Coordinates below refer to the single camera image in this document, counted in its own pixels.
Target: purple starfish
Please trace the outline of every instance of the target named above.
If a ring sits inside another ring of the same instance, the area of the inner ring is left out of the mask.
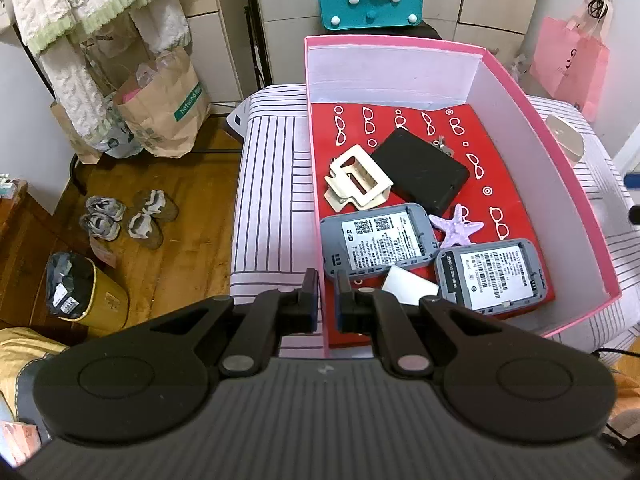
[[[440,244],[441,249],[453,247],[454,245],[471,245],[472,242],[469,237],[484,227],[484,222],[465,223],[462,218],[462,206],[460,204],[456,204],[451,220],[445,220],[435,215],[429,215],[429,220],[446,234],[444,241]]]

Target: white container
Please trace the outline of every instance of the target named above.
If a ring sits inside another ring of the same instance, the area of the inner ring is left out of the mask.
[[[527,209],[556,294],[509,323],[551,336],[622,295],[604,236],[569,160],[486,49],[402,36],[312,36],[305,40],[305,59],[309,110],[313,103],[473,107]],[[314,132],[311,122],[313,150],[314,136],[323,132]],[[313,171],[316,179],[315,164]],[[316,189],[314,193],[321,260]]]
[[[545,123],[560,144],[569,163],[574,167],[584,157],[584,139],[581,134],[555,115],[549,115]]]

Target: striped bedsheet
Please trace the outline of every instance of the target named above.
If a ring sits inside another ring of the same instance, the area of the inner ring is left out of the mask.
[[[631,225],[633,205],[622,177],[598,137],[571,105],[530,97],[542,118],[554,114],[578,130],[585,145],[575,174],[591,201],[609,245],[623,297],[609,308],[554,337],[591,352],[628,348],[640,335],[640,229]],[[270,86],[229,115],[244,137],[231,261],[236,303],[270,288],[291,290],[318,262],[314,242],[313,184],[304,85]],[[314,335],[287,336],[280,355],[322,357],[322,320]],[[615,355],[605,356],[613,362]]]

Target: black case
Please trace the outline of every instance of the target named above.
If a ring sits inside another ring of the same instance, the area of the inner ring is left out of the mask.
[[[396,128],[371,158],[393,181],[392,191],[427,214],[442,215],[469,178],[463,164],[404,128]]]

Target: yellow trash bin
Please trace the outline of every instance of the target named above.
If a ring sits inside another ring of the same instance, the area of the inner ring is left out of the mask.
[[[67,319],[83,325],[115,332],[127,322],[129,314],[129,298],[124,289],[114,282],[89,260],[94,268],[94,288],[89,300],[89,307],[76,319]]]

